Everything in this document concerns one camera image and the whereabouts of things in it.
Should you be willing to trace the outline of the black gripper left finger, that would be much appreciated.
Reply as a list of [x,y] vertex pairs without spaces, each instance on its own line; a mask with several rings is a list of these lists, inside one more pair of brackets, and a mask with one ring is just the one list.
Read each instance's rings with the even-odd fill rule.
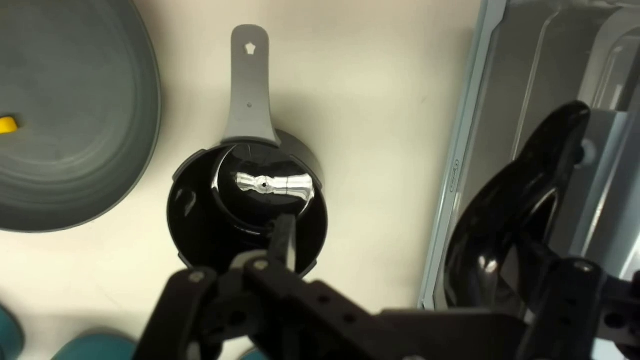
[[172,273],[134,360],[218,360],[236,337],[267,360],[515,360],[520,319],[485,310],[370,314],[292,271],[294,243],[294,219],[281,215],[271,243],[236,256],[223,273]]

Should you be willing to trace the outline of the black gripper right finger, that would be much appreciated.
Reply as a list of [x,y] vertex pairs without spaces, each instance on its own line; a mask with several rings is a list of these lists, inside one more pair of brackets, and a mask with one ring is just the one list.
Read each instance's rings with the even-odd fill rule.
[[637,360],[637,288],[547,246],[590,116],[556,108],[457,219],[443,261],[457,360],[590,360],[598,340]]

